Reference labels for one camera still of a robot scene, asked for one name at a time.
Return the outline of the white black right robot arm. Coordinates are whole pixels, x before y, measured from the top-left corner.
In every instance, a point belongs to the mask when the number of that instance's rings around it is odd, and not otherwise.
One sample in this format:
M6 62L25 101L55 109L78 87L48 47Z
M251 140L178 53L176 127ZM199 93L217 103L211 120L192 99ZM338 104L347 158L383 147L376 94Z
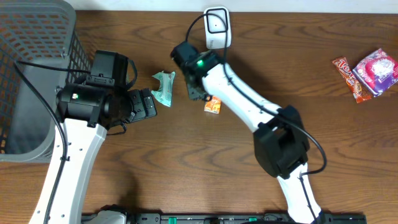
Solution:
M184 41L170 56L183 72L190 99L218 97L252 132L256 160L278 180L290 218L318 223L322 210L308 179L307 152L313 138L304 129L300 113L262 97L212 50L199 52Z

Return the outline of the orange brown snack bar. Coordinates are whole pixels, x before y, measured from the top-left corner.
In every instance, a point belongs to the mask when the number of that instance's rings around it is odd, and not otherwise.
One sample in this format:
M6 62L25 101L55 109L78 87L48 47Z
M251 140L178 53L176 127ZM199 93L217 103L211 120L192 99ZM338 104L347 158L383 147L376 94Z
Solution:
M354 73L351 71L348 61L345 57L334 59L332 64L336 67L340 75L345 80L357 103L362 103L372 98L371 94L367 91L367 89L365 89L365 87L362 86L362 84L355 77Z

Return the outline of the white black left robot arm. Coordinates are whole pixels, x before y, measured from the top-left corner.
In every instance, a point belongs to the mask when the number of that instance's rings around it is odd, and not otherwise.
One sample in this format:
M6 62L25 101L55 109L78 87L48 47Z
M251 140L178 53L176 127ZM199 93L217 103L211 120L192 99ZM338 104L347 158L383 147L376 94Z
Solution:
M115 205L88 216L82 208L108 130L156 116L150 90L69 84L57 95L57 109L52 158L30 222L130 223L130 214Z

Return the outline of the red purple noodle packet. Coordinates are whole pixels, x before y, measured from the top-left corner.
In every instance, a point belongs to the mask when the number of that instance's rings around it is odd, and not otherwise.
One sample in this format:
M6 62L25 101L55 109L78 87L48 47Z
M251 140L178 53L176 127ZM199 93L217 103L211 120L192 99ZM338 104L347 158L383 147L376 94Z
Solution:
M379 96L397 83L397 61L378 49L363 58L353 73L373 96Z

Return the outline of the orange tissue box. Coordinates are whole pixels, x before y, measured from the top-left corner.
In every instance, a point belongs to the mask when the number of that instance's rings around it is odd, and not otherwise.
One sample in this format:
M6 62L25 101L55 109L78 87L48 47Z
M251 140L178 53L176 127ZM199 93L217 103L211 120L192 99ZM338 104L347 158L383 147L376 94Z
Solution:
M205 98L204 111L213 114L219 114L221 109L221 100L216 96Z

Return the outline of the teal wet wipes pack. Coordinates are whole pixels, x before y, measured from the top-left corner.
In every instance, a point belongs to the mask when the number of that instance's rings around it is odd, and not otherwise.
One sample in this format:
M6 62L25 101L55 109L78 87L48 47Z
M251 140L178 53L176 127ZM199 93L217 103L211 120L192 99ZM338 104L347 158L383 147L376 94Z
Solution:
M164 71L158 72L152 77L160 81L159 89L151 93L155 99L164 106L171 107L172 105L172 89L176 73L165 73Z

